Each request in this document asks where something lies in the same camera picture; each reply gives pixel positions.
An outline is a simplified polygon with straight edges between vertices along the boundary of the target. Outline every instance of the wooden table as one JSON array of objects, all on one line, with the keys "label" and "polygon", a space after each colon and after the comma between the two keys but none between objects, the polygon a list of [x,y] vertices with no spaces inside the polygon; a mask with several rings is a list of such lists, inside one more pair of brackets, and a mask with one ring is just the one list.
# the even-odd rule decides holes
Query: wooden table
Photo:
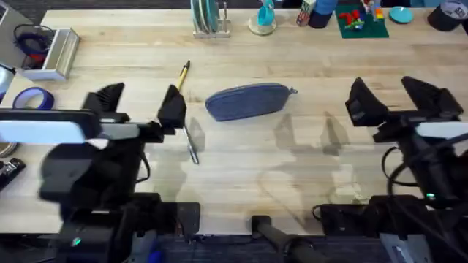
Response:
[{"label": "wooden table", "polygon": [[[267,214],[283,231],[320,234],[314,205],[385,193],[380,158],[389,145],[372,142],[375,129],[353,127],[344,107],[356,77],[392,110],[414,107],[400,83],[405,75],[448,87],[468,108],[468,36],[462,28],[435,31],[426,22],[430,10],[414,12],[409,25],[387,20],[389,39],[342,39],[335,17],[322,30],[299,28],[297,10],[277,10],[278,29],[258,37],[247,28],[256,10],[230,9],[232,37],[200,40],[192,36],[189,10],[49,11],[44,25],[71,26],[82,37],[69,80],[16,77],[2,105],[39,85],[54,94],[56,108],[78,109],[87,92],[124,82],[118,110],[147,121],[189,59],[183,93],[201,164],[192,163],[180,132],[147,145],[152,177],[137,191],[199,202],[200,233],[246,234],[251,215]],[[217,123],[205,109],[216,91],[262,82],[299,93],[281,112],[241,121]],[[50,149],[22,145],[15,154],[28,168],[0,193],[0,232],[59,230],[57,206],[37,199],[40,162]],[[388,166],[400,158],[392,155]]]}]

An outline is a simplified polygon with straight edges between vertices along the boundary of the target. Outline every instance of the plate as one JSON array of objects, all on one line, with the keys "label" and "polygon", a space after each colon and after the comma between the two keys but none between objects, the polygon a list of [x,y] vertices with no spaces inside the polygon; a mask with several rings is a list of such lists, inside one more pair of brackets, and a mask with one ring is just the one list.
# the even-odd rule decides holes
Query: plate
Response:
[{"label": "plate", "polygon": [[212,32],[218,31],[219,7],[214,0],[206,0],[206,18]]},{"label": "plate", "polygon": [[208,33],[210,28],[208,27],[208,23],[206,20],[206,3],[204,0],[198,0],[199,8],[200,8],[200,21],[203,26],[203,31]]},{"label": "plate", "polygon": [[199,0],[190,0],[190,7],[192,9],[192,19],[193,23],[195,24],[198,30],[205,31],[200,21],[200,9],[198,8],[198,1]]},{"label": "plate", "polygon": [[390,9],[390,17],[397,23],[411,23],[412,11],[406,7],[394,7]]}]

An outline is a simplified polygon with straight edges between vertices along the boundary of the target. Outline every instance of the tape roll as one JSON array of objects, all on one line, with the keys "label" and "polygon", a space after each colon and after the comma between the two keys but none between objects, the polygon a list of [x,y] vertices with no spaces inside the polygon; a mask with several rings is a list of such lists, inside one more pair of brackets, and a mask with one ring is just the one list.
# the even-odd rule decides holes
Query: tape roll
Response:
[{"label": "tape roll", "polygon": [[13,101],[13,109],[27,108],[29,100],[37,96],[42,97],[42,102],[37,107],[38,110],[52,110],[53,103],[55,102],[53,95],[44,88],[39,87],[27,88],[21,91]]}]

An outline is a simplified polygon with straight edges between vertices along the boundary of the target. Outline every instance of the green lego baseplate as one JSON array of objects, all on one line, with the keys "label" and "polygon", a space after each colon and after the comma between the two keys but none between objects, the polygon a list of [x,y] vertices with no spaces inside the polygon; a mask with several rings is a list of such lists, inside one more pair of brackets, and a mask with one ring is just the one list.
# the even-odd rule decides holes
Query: green lego baseplate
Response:
[{"label": "green lego baseplate", "polygon": [[338,20],[339,30],[344,39],[355,38],[388,38],[388,31],[385,27],[385,21],[375,22],[371,14],[366,14],[365,23],[361,30],[346,29],[346,19],[339,18],[342,13],[351,13],[359,10],[359,4],[339,5],[335,9],[335,16]]}]

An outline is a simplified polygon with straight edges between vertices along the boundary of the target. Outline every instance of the pen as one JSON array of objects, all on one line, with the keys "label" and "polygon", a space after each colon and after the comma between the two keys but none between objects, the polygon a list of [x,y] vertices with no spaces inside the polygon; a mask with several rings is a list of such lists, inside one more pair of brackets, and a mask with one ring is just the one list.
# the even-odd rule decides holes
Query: pen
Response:
[{"label": "pen", "polygon": [[182,91],[182,84],[184,84],[185,77],[187,76],[187,72],[189,71],[190,68],[190,61],[187,61],[187,63],[184,65],[184,68],[182,68],[181,72],[181,79],[178,81],[177,88],[179,91]]},{"label": "pen", "polygon": [[[185,77],[187,76],[187,72],[189,71],[189,68],[190,68],[190,61],[187,61],[187,63],[184,65],[184,68],[182,68],[181,79],[178,81],[177,88],[179,89],[179,91],[182,90],[182,84],[184,84]],[[184,134],[187,136],[187,140],[189,141],[188,148],[189,148],[190,156],[192,157],[192,161],[194,164],[199,164],[200,162],[198,161],[197,150],[194,146],[192,137],[190,136],[189,130],[186,127],[186,125],[184,125],[183,130],[184,130]]]}]

